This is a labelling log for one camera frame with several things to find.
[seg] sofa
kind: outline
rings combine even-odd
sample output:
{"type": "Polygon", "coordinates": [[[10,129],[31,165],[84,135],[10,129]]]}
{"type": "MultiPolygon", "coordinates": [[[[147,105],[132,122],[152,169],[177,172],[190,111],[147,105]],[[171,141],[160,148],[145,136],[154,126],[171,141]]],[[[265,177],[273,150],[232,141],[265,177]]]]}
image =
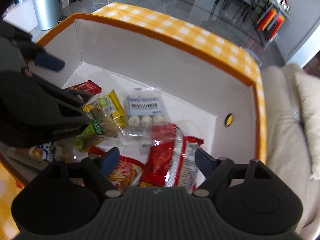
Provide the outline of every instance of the sofa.
{"type": "Polygon", "coordinates": [[[320,180],[310,179],[311,158],[301,119],[295,64],[261,71],[267,112],[267,166],[300,198],[303,215],[296,233],[307,240],[320,234],[320,180]]]}

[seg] ribbed gray surface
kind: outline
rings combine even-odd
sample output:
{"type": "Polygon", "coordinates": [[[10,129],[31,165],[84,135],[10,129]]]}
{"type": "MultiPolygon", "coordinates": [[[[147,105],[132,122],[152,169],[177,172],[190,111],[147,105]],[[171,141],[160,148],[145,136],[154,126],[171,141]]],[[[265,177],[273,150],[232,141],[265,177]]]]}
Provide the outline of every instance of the ribbed gray surface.
{"type": "Polygon", "coordinates": [[[76,231],[55,236],[39,236],[24,232],[15,239],[298,240],[300,238],[292,232],[277,236],[254,236],[243,233],[222,220],[209,199],[190,196],[184,188],[175,187],[132,188],[121,198],[106,200],[97,216],[76,231]]]}

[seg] trash can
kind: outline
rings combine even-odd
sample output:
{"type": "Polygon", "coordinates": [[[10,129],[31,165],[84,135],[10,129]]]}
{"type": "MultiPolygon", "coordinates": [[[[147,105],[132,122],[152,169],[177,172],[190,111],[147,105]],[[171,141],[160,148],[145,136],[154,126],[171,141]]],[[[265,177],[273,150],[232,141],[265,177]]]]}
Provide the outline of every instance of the trash can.
{"type": "Polygon", "coordinates": [[[63,17],[61,0],[32,0],[39,29],[49,30],[63,17]]]}

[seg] gray wall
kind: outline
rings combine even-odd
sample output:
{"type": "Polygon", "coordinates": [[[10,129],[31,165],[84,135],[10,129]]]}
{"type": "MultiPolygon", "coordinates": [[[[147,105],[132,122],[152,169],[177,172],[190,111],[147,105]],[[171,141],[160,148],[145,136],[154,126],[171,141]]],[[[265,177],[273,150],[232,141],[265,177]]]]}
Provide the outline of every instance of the gray wall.
{"type": "Polygon", "coordinates": [[[320,0],[288,0],[292,22],[285,21],[276,44],[287,62],[320,24],[320,0]]]}

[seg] white round candy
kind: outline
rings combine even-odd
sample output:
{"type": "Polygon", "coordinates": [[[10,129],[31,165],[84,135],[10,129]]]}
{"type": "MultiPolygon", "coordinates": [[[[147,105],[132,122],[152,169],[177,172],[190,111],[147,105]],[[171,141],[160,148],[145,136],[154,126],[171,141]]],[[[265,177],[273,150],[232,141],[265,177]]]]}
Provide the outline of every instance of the white round candy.
{"type": "Polygon", "coordinates": [[[152,118],[149,115],[145,115],[141,118],[141,125],[143,127],[150,127],[152,125],[152,118]]]}
{"type": "Polygon", "coordinates": [[[161,125],[164,123],[164,117],[162,115],[155,115],[152,120],[154,125],[161,125]]]}
{"type": "Polygon", "coordinates": [[[132,127],[139,127],[140,118],[137,115],[132,115],[128,119],[128,125],[132,127]]]}

